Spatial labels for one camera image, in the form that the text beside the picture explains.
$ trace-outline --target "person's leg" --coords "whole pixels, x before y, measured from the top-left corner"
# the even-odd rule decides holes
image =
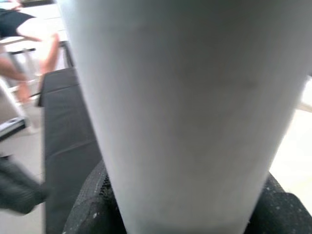
[[[16,29],[16,32],[19,36],[41,42],[38,48],[41,74],[44,76],[54,71],[59,53],[58,33],[51,30],[44,20],[38,18],[28,19]]]
[[[0,75],[18,81],[18,100],[22,103],[29,101],[30,92],[27,86],[27,77],[23,73],[19,72],[6,58],[0,57]]]

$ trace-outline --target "black object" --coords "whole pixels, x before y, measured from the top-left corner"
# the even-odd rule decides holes
[[[61,234],[89,173],[101,154],[74,69],[47,74],[42,85],[46,233]]]
[[[43,104],[46,182],[54,188],[46,202],[46,233],[126,233],[105,167],[96,167],[101,154],[73,68],[46,76]],[[245,234],[312,234],[311,226],[298,198],[269,175]]]
[[[0,124],[0,141],[26,128],[24,117],[12,118]]]
[[[9,156],[0,157],[0,208],[27,214],[47,195],[45,186],[31,179]]]

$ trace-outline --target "white cup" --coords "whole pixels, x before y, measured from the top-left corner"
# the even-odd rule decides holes
[[[312,1],[58,0],[128,234],[241,234],[312,65]]]

